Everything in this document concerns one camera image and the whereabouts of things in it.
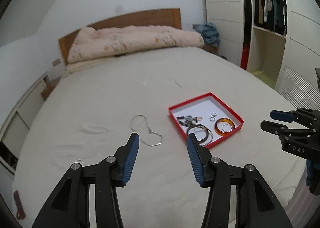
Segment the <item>white bed sheet mattress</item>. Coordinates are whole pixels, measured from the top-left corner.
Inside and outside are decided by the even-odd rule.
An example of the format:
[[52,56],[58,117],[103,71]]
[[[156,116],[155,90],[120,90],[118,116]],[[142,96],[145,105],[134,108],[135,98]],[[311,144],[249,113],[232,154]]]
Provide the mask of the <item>white bed sheet mattress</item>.
[[13,190],[31,227],[74,162],[115,153],[135,129],[141,139],[132,177],[118,190],[125,227],[200,227],[208,191],[200,188],[169,107],[213,93],[244,120],[211,149],[227,164],[253,164],[285,209],[294,202],[305,160],[281,150],[260,123],[292,105],[234,64],[198,48],[169,48],[108,59],[63,79],[39,111],[21,150]]

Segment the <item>dark brown bangle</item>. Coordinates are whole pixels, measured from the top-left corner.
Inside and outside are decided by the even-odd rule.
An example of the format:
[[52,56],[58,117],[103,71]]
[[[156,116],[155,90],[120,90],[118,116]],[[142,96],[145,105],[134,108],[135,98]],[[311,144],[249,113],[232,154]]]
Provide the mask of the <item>dark brown bangle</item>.
[[191,125],[191,126],[189,126],[189,127],[187,128],[186,134],[187,134],[187,135],[193,134],[193,130],[194,130],[196,127],[205,127],[205,125],[202,125],[202,124],[200,124],[200,123],[193,124],[193,125]]

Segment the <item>red phone case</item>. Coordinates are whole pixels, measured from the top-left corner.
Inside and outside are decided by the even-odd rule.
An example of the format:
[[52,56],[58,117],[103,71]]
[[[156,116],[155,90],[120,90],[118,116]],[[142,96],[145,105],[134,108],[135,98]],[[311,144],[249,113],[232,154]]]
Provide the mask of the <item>red phone case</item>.
[[23,220],[26,217],[26,214],[25,214],[24,208],[22,206],[18,190],[16,190],[13,193],[13,196],[14,196],[14,201],[15,201],[15,205],[16,205],[16,208],[17,208],[16,218],[17,218],[17,220]]

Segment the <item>amber orange bangle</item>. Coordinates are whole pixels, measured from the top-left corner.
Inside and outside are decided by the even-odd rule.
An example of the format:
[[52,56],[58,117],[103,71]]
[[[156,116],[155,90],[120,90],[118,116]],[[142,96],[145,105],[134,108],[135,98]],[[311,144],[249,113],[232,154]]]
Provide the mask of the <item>amber orange bangle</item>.
[[234,129],[235,129],[235,123],[229,119],[229,118],[226,118],[226,117],[223,117],[223,118],[220,118],[216,121],[215,125],[214,125],[214,129],[215,129],[215,132],[220,135],[220,136],[224,136],[226,134],[229,134],[229,133],[223,133],[223,131],[221,130],[221,126],[225,123],[230,123],[231,125],[233,125]]

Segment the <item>wooden headboard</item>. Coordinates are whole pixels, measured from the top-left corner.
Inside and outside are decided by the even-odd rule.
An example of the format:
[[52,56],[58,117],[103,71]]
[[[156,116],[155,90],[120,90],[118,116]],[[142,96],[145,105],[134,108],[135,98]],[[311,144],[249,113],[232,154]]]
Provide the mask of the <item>wooden headboard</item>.
[[[124,28],[127,26],[171,26],[182,29],[180,8],[154,9],[124,14],[95,22],[88,27],[96,30],[104,28]],[[58,39],[65,65],[68,65],[68,54],[80,29]]]

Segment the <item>twisted silver bangle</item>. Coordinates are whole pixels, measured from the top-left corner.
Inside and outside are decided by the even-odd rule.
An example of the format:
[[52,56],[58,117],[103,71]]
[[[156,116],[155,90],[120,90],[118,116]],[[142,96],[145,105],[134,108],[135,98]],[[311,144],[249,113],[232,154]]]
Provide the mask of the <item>twisted silver bangle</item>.
[[231,125],[230,123],[225,122],[222,126],[221,126],[221,130],[223,131],[223,133],[229,133],[233,130],[233,125]]

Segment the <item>blue crumpled cloth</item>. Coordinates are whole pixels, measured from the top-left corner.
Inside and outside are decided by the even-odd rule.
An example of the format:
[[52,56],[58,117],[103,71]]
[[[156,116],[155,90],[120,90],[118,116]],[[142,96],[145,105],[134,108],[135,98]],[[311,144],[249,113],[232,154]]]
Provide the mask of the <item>blue crumpled cloth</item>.
[[201,25],[196,25],[195,30],[201,34],[206,45],[219,47],[221,43],[220,34],[213,23],[206,22]]

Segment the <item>pink floral duvet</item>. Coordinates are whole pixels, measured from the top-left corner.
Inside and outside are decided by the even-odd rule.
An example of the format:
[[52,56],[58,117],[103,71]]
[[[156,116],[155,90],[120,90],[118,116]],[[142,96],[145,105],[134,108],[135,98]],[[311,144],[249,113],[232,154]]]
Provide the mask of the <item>pink floral duvet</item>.
[[99,30],[83,27],[74,39],[67,59],[74,64],[150,49],[203,46],[200,33],[170,26],[128,26]]

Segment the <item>red jewelry box tray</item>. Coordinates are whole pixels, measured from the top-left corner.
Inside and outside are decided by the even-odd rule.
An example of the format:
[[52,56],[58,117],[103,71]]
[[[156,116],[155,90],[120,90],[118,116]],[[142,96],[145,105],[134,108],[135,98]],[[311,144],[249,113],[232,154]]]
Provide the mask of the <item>red jewelry box tray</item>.
[[[169,107],[169,116],[183,139],[187,138],[187,128],[193,124],[200,123],[208,127],[213,133],[213,141],[203,146],[206,148],[212,148],[226,140],[244,124],[243,119],[213,93],[203,94]],[[220,136],[215,132],[214,125],[223,117],[231,119],[235,123],[235,129],[229,134]]]

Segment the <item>white low cabinet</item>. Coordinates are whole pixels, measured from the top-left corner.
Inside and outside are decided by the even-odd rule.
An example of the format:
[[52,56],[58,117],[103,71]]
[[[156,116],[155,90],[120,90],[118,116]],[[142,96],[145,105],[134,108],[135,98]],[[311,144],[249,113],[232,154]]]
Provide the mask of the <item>white low cabinet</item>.
[[1,127],[1,164],[11,174],[35,117],[44,104],[41,93],[46,89],[48,74],[44,73],[17,101]]

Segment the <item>white wardrobe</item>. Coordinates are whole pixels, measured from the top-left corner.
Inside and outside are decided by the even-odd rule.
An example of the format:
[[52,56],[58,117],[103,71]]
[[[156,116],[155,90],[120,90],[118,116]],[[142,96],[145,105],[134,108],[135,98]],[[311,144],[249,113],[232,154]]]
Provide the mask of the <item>white wardrobe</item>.
[[204,0],[219,54],[295,107],[319,109],[316,0]]

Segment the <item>thin silver bangle with clasp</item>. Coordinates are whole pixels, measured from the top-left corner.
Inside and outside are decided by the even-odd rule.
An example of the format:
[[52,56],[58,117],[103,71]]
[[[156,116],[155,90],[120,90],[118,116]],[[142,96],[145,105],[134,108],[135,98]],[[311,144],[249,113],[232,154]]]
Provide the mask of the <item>thin silver bangle with clasp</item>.
[[207,146],[213,141],[213,134],[206,127],[196,127],[193,130],[193,134],[196,135],[197,141],[201,146]]

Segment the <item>hanging dark clothes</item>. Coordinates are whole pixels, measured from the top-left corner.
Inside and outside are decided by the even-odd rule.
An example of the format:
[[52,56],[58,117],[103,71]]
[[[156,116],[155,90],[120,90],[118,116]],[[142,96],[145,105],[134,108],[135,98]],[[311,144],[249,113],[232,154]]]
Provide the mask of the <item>hanging dark clothes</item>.
[[286,0],[255,0],[254,24],[280,35],[286,34]]

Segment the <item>wooden nightstand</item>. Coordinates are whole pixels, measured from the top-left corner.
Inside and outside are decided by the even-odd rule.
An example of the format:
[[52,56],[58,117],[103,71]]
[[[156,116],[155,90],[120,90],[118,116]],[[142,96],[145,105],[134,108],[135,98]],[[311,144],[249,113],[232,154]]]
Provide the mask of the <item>wooden nightstand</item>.
[[57,86],[57,84],[60,82],[61,77],[55,78],[51,80],[48,76],[43,78],[44,83],[46,84],[45,88],[41,92],[41,96],[44,99],[44,101],[47,100],[51,92],[54,90],[54,88]]

